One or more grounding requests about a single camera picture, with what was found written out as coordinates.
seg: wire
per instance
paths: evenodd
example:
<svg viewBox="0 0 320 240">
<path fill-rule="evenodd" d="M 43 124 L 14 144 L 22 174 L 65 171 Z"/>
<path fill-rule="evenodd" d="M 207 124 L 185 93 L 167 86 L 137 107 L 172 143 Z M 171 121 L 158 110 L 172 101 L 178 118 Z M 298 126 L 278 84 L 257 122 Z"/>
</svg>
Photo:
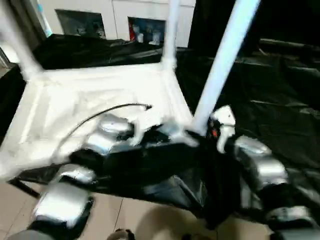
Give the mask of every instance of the wire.
<svg viewBox="0 0 320 240">
<path fill-rule="evenodd" d="M 92 116 L 87 117 L 86 119 L 82 120 L 77 126 L 75 126 L 74 129 L 72 129 L 58 144 L 58 146 L 56 147 L 56 149 L 54 150 L 53 154 L 52 154 L 52 161 L 56 158 L 56 156 L 58 155 L 61 147 L 68 141 L 68 139 L 72 136 L 72 134 L 75 133 L 75 131 L 77 131 L 83 124 L 87 123 L 88 121 L 100 116 L 101 114 L 105 114 L 109 111 L 115 110 L 115 109 L 120 109 L 120 108 L 124 108 L 124 107 L 129 107 L 129 106 L 143 106 L 145 107 L 145 110 L 149 110 L 152 108 L 151 105 L 149 104 L 143 104 L 143 103 L 127 103 L 127 104 L 121 104 L 121 105 L 117 105 L 117 106 L 113 106 L 110 107 L 108 109 L 102 110 L 100 112 L 95 113 Z"/>
</svg>

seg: floor tile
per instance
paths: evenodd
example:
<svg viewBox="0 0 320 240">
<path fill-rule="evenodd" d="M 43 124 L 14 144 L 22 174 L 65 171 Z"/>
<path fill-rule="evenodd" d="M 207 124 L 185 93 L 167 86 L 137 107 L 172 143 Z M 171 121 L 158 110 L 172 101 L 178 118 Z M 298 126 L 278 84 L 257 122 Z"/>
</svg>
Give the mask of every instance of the floor tile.
<svg viewBox="0 0 320 240">
<path fill-rule="evenodd" d="M 95 193 L 95 204 L 81 240 L 105 240 L 115 228 L 122 197 Z"/>
<path fill-rule="evenodd" d="M 35 191 L 41 193 L 42 189 L 45 187 L 44 185 L 36 184 L 36 183 L 31 183 L 31 182 L 23 182 L 29 187 L 33 188 Z M 35 199 L 32 196 L 29 196 L 25 193 L 26 195 L 26 201 L 23 204 L 23 207 L 21 211 L 18 213 L 16 216 L 15 220 L 12 223 L 11 228 L 9 229 L 8 235 L 16 234 L 22 230 L 25 230 L 28 226 L 29 223 L 31 222 L 32 218 L 32 211 L 37 203 L 37 199 Z"/>
<path fill-rule="evenodd" d="M 7 232 L 23 208 L 28 195 L 7 183 L 0 184 L 0 230 Z"/>
<path fill-rule="evenodd" d="M 130 229 L 137 240 L 181 240 L 184 234 L 198 234 L 215 240 L 216 231 L 186 210 L 147 201 L 124 198 L 116 229 Z"/>
<path fill-rule="evenodd" d="M 7 233 L 5 231 L 0 231 L 0 240 L 6 239 Z"/>
<path fill-rule="evenodd" d="M 263 224 L 229 217 L 217 228 L 219 240 L 267 240 L 270 230 Z"/>
</svg>

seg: metal rod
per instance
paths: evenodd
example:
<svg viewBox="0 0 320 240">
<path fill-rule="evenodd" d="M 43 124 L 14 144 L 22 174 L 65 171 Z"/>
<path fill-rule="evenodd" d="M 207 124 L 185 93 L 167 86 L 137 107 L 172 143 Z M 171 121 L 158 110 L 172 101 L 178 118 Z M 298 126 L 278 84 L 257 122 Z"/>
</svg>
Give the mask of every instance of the metal rod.
<svg viewBox="0 0 320 240">
<path fill-rule="evenodd" d="M 176 67 L 176 36 L 179 20 L 180 0 L 169 1 L 169 16 L 165 25 L 162 62 L 164 67 Z"/>
<path fill-rule="evenodd" d="M 41 71 L 41 67 L 33 58 L 33 54 L 24 40 L 11 10 L 3 0 L 0 0 L 0 32 L 3 34 L 6 43 L 11 45 L 18 56 L 24 80 L 32 79 L 33 75 Z"/>
<path fill-rule="evenodd" d="M 16 188 L 20 189 L 22 192 L 30 195 L 31 197 L 34 197 L 35 199 L 38 199 L 40 197 L 40 193 L 33 190 L 31 187 L 25 185 L 23 182 L 21 182 L 18 179 L 12 179 L 8 182 L 12 186 L 15 186 Z"/>
<path fill-rule="evenodd" d="M 259 3 L 260 0 L 235 1 L 192 121 L 192 129 L 203 136 Z"/>
</svg>

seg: black plastic sheet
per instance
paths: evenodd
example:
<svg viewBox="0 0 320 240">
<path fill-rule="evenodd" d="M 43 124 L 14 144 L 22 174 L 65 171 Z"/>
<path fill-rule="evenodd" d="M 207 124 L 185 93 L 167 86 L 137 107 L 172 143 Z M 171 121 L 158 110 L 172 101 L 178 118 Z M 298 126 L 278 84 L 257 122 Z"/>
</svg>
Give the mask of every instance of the black plastic sheet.
<svg viewBox="0 0 320 240">
<path fill-rule="evenodd" d="M 162 49 L 123 40 L 52 35 L 34 55 L 45 69 L 67 69 L 156 63 L 161 60 Z M 176 75 L 192 112 L 212 62 L 212 58 L 189 49 L 177 51 Z M 1 80 L 7 88 L 1 95 L 0 108 L 1 115 L 6 116 L 2 124 L 4 135 L 25 83 L 17 67 Z M 320 216 L 319 87 L 320 73 L 315 67 L 281 58 L 242 57 L 234 64 L 216 106 L 230 105 L 236 118 L 236 131 L 258 138 L 271 148 L 286 166 L 294 185 L 307 196 L 307 207 L 312 208 L 316 217 Z M 174 165 L 164 161 L 163 175 L 156 182 L 145 178 L 134 185 L 130 185 L 130 180 L 138 179 L 141 169 L 157 171 L 160 160 L 149 162 L 146 167 L 143 161 L 132 165 L 133 159 L 128 158 L 127 164 L 121 161 L 121 165 L 109 168 L 108 178 L 124 173 L 130 173 L 130 178 L 112 184 L 101 181 L 92 190 L 188 209 L 206 218 L 210 228 L 233 212 L 263 222 L 259 201 L 242 182 L 236 161 L 218 154 L 211 143 L 193 152 L 192 157 L 188 160 L 187 156 L 177 157 Z M 29 170 L 20 179 L 46 184 L 58 168 Z"/>
</svg>

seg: white frame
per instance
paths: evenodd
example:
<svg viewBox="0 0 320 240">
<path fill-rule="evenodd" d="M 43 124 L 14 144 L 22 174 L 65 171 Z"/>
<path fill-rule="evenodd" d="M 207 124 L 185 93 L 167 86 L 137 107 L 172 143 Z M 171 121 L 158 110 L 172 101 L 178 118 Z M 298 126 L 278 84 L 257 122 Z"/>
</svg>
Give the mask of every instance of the white frame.
<svg viewBox="0 0 320 240">
<path fill-rule="evenodd" d="M 136 121 L 142 130 L 173 119 L 183 127 L 206 132 L 206 122 L 225 84 L 260 0 L 236 0 L 222 42 L 192 115 L 174 69 L 178 26 L 178 0 L 169 2 L 169 16 L 162 60 L 154 64 L 43 70 L 34 60 L 4 1 L 0 1 L 0 30 L 16 50 L 26 87 L 0 147 L 0 178 L 8 180 L 21 171 L 66 162 L 94 128 L 97 119 L 79 129 L 52 155 L 80 121 L 109 107 L 132 102 L 152 104 L 148 111 L 119 109 L 115 114 Z"/>
</svg>

